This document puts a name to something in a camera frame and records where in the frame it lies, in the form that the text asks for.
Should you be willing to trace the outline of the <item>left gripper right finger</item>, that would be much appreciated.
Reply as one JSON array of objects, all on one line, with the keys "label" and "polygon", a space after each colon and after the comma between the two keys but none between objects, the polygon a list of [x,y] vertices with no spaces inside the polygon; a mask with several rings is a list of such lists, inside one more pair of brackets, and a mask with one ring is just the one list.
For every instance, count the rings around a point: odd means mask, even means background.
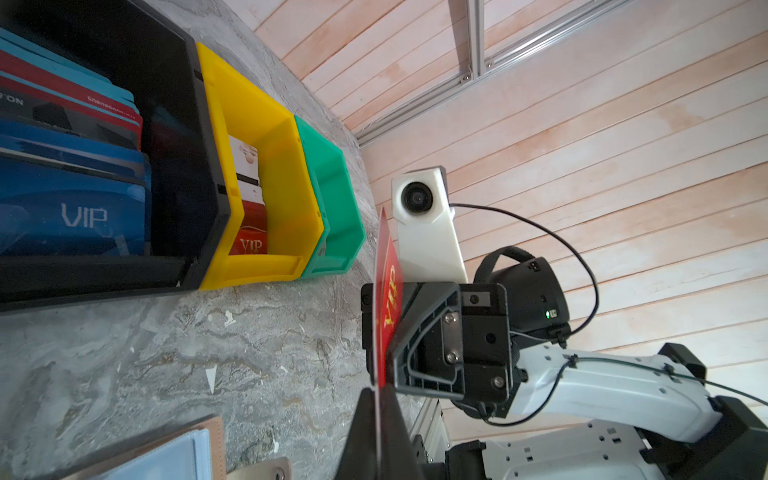
[{"label": "left gripper right finger", "polygon": [[392,385],[380,389],[380,478],[423,479]]}]

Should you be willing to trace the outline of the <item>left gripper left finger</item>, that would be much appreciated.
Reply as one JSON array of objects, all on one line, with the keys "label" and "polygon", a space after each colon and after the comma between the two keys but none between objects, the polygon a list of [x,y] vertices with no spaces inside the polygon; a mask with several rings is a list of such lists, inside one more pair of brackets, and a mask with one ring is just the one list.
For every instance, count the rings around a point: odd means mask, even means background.
[{"label": "left gripper left finger", "polygon": [[374,392],[363,389],[358,398],[335,480],[377,478]]}]

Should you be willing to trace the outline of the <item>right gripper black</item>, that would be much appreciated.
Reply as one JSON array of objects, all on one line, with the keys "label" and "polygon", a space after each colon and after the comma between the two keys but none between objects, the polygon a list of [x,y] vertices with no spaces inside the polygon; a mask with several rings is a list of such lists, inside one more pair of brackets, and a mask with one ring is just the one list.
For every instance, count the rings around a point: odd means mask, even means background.
[{"label": "right gripper black", "polygon": [[502,247],[471,284],[404,285],[399,323],[382,349],[384,379],[402,394],[461,399],[460,408],[509,408],[529,380],[522,351],[566,341],[569,320],[547,260]]}]

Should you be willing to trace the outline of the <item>red VIP card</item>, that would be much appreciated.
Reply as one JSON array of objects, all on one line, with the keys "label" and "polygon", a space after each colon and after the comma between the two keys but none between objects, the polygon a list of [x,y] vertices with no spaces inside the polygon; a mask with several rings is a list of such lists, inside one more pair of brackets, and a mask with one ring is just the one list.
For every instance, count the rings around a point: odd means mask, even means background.
[{"label": "red VIP card", "polygon": [[373,284],[374,385],[386,383],[386,352],[401,316],[403,275],[392,231],[384,208],[379,213],[379,230]]}]

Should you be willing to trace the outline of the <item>tan leather card holder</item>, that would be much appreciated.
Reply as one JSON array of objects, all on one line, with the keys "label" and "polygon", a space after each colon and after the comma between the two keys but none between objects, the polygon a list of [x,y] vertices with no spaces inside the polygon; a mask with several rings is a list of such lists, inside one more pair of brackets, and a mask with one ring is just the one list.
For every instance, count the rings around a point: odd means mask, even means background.
[{"label": "tan leather card holder", "polygon": [[208,416],[166,436],[117,453],[56,479],[290,479],[286,457],[226,467],[223,421]]}]

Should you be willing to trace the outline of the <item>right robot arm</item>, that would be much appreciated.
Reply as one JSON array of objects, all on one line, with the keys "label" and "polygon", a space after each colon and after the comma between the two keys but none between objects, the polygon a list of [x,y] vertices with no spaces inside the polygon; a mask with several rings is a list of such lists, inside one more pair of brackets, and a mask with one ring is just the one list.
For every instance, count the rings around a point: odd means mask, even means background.
[{"label": "right robot arm", "polygon": [[427,461],[379,420],[387,479],[761,479],[767,427],[705,366],[667,343],[627,358],[569,349],[568,311],[548,262],[509,246],[471,283],[407,282],[390,242],[362,288],[375,385],[445,399],[494,427],[545,413],[582,424],[514,442],[475,440]]}]

